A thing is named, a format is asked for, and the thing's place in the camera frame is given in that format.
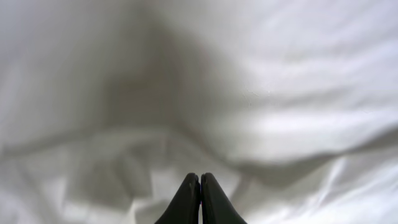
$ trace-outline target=white fabric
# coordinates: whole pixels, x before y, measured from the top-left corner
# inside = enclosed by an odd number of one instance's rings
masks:
[[[398,223],[396,1],[0,0],[0,223]]]

